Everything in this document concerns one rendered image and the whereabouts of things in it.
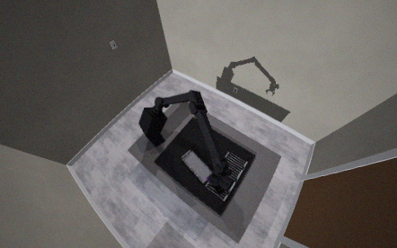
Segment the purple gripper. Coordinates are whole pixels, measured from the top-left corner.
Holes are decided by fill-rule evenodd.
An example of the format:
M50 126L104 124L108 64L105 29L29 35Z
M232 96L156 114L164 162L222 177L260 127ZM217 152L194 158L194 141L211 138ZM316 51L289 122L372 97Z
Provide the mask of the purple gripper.
M212 174L210 174L207 178L206 178L213 186L214 190L216 191L216 193L220 196L222 193L225 192L224 189L222 189L221 186L219 186L219 182L211 182L212 180ZM222 190L221 190L222 189Z

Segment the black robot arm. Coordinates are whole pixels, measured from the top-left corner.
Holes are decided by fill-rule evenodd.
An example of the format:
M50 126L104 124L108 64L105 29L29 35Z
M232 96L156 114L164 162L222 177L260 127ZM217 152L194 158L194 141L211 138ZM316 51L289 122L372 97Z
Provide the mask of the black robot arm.
M164 115L162 112L163 107L167 108L170 104L181 102L190 102L190 112L196 117L203 137L207 143L207 148L211 155L212 165L214 167L214 171L212 172L212 181L219 182L219 186L224 190L229 191L234 184L234 180L229 177L232 174L232 171L228 168L229 164L217 143L213 129L208 121L207 108L200 92L190 90L188 93L182 93L171 97L156 97L153 110L151 109L148 112L153 117L162 116Z

